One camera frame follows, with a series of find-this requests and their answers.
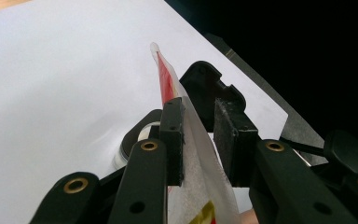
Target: yellow label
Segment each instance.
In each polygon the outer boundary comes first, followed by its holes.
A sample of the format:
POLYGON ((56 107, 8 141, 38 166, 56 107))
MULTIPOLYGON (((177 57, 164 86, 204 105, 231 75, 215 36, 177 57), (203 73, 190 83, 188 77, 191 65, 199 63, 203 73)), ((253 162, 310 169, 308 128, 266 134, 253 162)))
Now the yellow label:
POLYGON ((213 203, 208 201, 189 224, 216 224, 213 203))

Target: white table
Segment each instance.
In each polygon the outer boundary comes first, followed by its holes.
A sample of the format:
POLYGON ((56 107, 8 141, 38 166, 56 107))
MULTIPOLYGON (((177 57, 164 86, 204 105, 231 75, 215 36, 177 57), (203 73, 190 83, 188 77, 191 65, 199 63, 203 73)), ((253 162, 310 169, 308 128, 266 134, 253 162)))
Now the white table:
POLYGON ((179 77, 196 61, 215 66, 242 92, 260 136, 279 138, 287 114, 162 0, 2 9, 0 223, 29 222, 65 175, 115 171, 124 134, 161 108, 152 42, 179 77))

